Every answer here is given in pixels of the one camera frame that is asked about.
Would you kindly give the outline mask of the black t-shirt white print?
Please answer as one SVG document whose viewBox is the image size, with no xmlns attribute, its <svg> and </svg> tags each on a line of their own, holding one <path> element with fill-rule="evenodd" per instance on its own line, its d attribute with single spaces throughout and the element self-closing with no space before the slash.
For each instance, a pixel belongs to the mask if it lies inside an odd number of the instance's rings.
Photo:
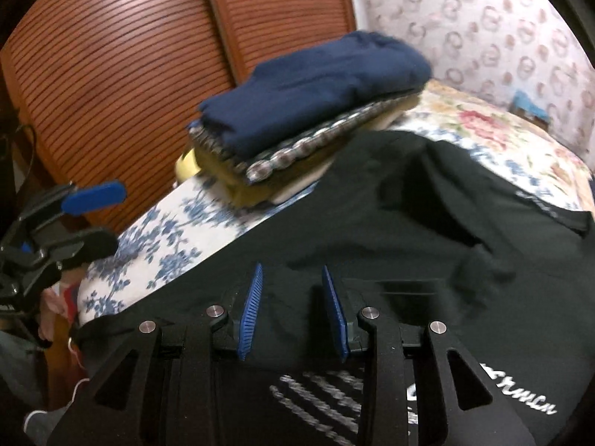
<svg viewBox="0 0 595 446">
<path fill-rule="evenodd" d="M 96 371 L 137 319 L 177 322 L 264 271 L 254 358 L 327 361 L 322 268 L 361 290 L 436 292 L 541 445 L 594 441 L 594 220 L 411 132 L 357 137 L 306 197 L 75 341 Z"/>
</svg>

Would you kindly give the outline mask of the blue floral white quilt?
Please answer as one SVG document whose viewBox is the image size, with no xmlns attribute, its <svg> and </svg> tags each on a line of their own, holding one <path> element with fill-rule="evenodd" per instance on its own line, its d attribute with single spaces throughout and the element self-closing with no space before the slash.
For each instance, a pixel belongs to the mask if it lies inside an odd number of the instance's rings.
<svg viewBox="0 0 595 446">
<path fill-rule="evenodd" d="M 470 151 L 491 170 L 512 142 L 509 113 L 442 85 L 431 85 L 366 124 L 366 129 L 404 130 L 447 140 Z M 200 171 L 129 227 L 110 259 L 92 264 L 78 289 L 74 317 L 79 324 L 114 315 L 143 299 L 259 223 L 305 197 L 330 167 L 324 159 L 309 175 L 292 180 L 258 206 L 226 202 L 221 182 Z"/>
</svg>

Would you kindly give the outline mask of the wooden louvered wardrobe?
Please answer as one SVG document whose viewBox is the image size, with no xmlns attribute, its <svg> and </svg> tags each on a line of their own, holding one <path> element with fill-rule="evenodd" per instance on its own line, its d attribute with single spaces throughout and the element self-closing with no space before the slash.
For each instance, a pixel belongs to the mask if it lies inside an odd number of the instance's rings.
<svg viewBox="0 0 595 446">
<path fill-rule="evenodd" d="M 120 232 L 170 191 L 202 100 L 355 27 L 352 0 L 36 0 L 1 70 L 46 181 L 125 184 L 90 215 Z"/>
</svg>

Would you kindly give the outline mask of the folded navy blue garment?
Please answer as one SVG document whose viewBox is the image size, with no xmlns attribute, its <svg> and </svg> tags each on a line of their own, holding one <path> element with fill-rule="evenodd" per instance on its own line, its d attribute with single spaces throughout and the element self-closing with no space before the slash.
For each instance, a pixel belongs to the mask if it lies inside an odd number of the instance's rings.
<svg viewBox="0 0 595 446">
<path fill-rule="evenodd" d="M 201 124 L 250 159 L 345 112 L 420 91 L 430 78 L 429 61 L 407 43 L 354 31 L 258 65 L 244 84 L 201 103 Z"/>
</svg>

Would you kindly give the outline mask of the pink floral beige blanket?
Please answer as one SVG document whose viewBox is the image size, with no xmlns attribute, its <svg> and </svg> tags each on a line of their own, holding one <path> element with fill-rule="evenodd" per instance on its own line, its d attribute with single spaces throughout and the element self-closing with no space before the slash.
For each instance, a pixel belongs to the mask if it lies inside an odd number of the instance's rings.
<svg viewBox="0 0 595 446">
<path fill-rule="evenodd" d="M 467 150 L 492 172 L 547 203 L 593 213 L 590 169 L 536 125 L 435 80 L 415 110 L 429 138 Z"/>
</svg>

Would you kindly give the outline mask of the blue tissue box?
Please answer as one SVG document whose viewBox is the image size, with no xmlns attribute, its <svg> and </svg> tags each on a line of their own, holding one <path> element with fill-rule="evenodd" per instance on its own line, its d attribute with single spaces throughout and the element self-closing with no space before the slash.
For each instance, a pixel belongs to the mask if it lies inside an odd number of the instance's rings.
<svg viewBox="0 0 595 446">
<path fill-rule="evenodd" d="M 550 116 L 523 91 L 516 91 L 508 107 L 508 112 L 523 118 L 544 131 L 549 130 Z"/>
</svg>

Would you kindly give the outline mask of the circle patterned headboard cover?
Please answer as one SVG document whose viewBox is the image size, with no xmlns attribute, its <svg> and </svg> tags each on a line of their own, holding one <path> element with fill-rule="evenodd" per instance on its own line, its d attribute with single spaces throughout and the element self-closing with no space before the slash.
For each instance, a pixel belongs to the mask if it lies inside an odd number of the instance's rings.
<svg viewBox="0 0 595 446">
<path fill-rule="evenodd" d="M 437 80 L 499 108 L 516 95 L 594 163 L 594 67 L 549 0 L 352 0 L 359 28 L 406 41 Z"/>
</svg>

